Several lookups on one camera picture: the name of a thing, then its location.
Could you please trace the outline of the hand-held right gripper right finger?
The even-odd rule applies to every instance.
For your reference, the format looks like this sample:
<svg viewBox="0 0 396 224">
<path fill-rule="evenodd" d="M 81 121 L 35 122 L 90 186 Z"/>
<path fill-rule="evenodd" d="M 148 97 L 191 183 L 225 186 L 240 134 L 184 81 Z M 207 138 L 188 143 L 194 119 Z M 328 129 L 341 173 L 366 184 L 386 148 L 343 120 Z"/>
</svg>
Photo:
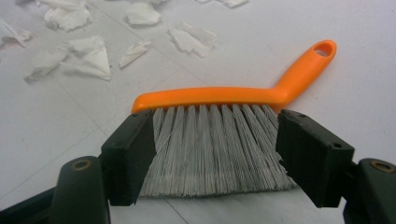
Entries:
<svg viewBox="0 0 396 224">
<path fill-rule="evenodd" d="M 276 152 L 287 175 L 315 206 L 338 206 L 355 148 L 305 114 L 283 109 L 277 120 Z"/>
</svg>

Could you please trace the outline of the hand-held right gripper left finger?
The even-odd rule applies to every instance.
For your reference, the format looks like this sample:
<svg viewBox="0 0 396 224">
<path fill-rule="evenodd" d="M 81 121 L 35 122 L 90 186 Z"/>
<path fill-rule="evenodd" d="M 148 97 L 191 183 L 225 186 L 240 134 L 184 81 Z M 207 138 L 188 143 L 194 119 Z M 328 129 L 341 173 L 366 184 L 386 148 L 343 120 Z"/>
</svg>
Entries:
<svg viewBox="0 0 396 224">
<path fill-rule="evenodd" d="M 106 196 L 113 206 L 136 203 L 156 155 L 153 111 L 130 115 L 101 147 Z"/>
</svg>

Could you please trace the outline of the orange brush with grey bristles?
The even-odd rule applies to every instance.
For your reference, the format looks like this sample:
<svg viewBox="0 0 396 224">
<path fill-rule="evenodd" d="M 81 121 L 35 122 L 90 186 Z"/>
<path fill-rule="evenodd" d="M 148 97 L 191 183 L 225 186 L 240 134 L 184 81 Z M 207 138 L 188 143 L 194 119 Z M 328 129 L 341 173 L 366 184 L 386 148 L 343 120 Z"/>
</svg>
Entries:
<svg viewBox="0 0 396 224">
<path fill-rule="evenodd" d="M 303 53 L 269 89 L 202 87 L 145 93 L 134 113 L 151 109 L 156 156 L 144 198 L 204 198 L 295 188 L 276 152 L 278 112 L 326 69 L 336 44 Z"/>
</svg>

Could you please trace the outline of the crumpled clear plastic bag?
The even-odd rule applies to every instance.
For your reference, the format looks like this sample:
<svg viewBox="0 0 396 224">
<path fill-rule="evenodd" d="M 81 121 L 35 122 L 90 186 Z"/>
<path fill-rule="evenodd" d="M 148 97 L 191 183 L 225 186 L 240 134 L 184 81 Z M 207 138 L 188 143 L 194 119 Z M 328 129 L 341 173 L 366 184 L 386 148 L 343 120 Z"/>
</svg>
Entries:
<svg viewBox="0 0 396 224">
<path fill-rule="evenodd" d="M 59 43 L 53 51 L 41 51 L 32 60 L 27 81 L 44 78 L 59 66 L 79 75 L 112 79 L 111 69 L 120 70 L 136 61 L 158 40 L 139 37 L 135 42 L 122 42 L 121 34 L 103 25 L 96 1 L 112 0 L 0 0 L 0 43 L 10 39 L 22 46 L 32 38 L 32 24 L 58 32 L 40 36 L 45 44 Z M 125 24 L 134 29 L 162 27 L 177 50 L 204 58 L 216 45 L 218 35 L 184 21 L 163 23 L 163 11 L 176 0 L 122 0 L 117 8 Z"/>
</svg>

